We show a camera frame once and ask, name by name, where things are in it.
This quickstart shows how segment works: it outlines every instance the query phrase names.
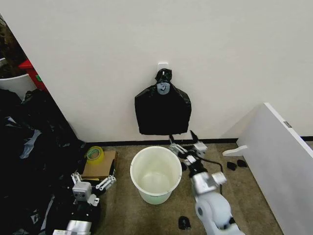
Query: brown carpet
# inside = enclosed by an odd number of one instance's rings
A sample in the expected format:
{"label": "brown carpet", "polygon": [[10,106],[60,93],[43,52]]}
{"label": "brown carpet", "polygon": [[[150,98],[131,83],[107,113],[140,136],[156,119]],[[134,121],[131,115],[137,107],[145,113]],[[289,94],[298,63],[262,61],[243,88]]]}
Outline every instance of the brown carpet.
{"label": "brown carpet", "polygon": [[[262,192],[249,168],[235,171],[226,167],[227,161],[240,157],[224,158],[222,152],[236,148],[232,144],[208,144],[206,158],[223,164],[227,183],[223,195],[229,201],[236,223],[246,235],[282,235]],[[205,235],[202,223],[195,213],[195,201],[191,192],[188,171],[183,172],[178,187],[161,205],[143,201],[130,178],[130,164],[137,152],[147,146],[105,147],[118,153],[117,182],[101,196],[102,216],[96,235]],[[210,173],[220,171],[218,165],[203,163]],[[191,230],[178,229],[178,218],[187,216]]]}

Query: bucket rim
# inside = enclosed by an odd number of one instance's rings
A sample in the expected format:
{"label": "bucket rim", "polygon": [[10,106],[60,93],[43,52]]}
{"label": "bucket rim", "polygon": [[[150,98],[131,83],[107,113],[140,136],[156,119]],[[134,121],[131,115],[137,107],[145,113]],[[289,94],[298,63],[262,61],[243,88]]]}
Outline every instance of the bucket rim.
{"label": "bucket rim", "polygon": [[143,193],[145,193],[145,194],[147,194],[147,195],[149,195],[149,196],[152,196],[152,197],[159,197],[159,196],[163,196],[163,195],[166,195],[166,194],[168,194],[168,193],[171,193],[172,191],[174,191],[174,189],[175,189],[175,188],[178,186],[178,184],[180,183],[181,176],[182,176],[182,169],[181,169],[181,167],[179,167],[179,178],[178,178],[176,184],[175,184],[173,187],[171,187],[168,191],[164,191],[164,192],[160,192],[160,193],[148,192],[148,191],[144,190],[142,187],[140,187],[140,186],[136,183],[136,181],[134,180],[133,171],[132,171],[133,163],[134,163],[135,159],[138,157],[138,155],[139,155],[141,152],[143,152],[143,151],[145,151],[146,149],[149,149],[149,148],[161,148],[161,149],[165,149],[166,151],[170,152],[173,156],[175,156],[175,159],[176,159],[177,163],[181,166],[180,160],[178,159],[178,157],[177,157],[171,150],[169,150],[168,148],[165,148],[165,147],[162,147],[162,146],[150,146],[150,147],[146,147],[146,148],[141,149],[141,150],[134,156],[134,158],[133,158],[133,160],[132,160],[131,167],[130,167],[130,174],[131,174],[132,182],[133,182],[133,184],[136,186],[136,188],[137,188],[138,190],[140,190],[141,192],[143,192]]}

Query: white wall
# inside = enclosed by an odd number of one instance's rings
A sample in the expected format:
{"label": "white wall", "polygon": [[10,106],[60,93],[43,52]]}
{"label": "white wall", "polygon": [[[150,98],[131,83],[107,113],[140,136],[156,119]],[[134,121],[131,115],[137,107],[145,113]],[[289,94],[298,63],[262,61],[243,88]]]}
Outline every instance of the white wall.
{"label": "white wall", "polygon": [[189,94],[189,127],[201,138],[238,137],[240,120],[264,101],[300,135],[313,135],[311,0],[1,0],[0,7],[84,141],[167,139],[140,135],[134,112],[158,61],[170,63],[173,84]]}

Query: cardboard box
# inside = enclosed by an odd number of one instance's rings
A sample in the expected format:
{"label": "cardboard box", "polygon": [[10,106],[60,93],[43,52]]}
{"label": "cardboard box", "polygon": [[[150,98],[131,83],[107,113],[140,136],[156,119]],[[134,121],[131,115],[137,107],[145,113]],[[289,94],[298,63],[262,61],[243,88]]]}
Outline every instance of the cardboard box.
{"label": "cardboard box", "polygon": [[98,178],[103,180],[110,174],[110,169],[116,166],[116,151],[104,151],[103,161],[99,164],[86,163],[82,177],[84,179]]}

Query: plastic bucket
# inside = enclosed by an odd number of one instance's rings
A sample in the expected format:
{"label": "plastic bucket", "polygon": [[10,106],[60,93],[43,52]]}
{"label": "plastic bucket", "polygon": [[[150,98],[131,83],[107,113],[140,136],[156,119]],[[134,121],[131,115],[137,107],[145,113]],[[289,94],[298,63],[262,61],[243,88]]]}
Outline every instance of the plastic bucket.
{"label": "plastic bucket", "polygon": [[138,152],[131,163],[131,178],[143,200],[165,202],[181,179],[181,164],[169,149],[152,146]]}

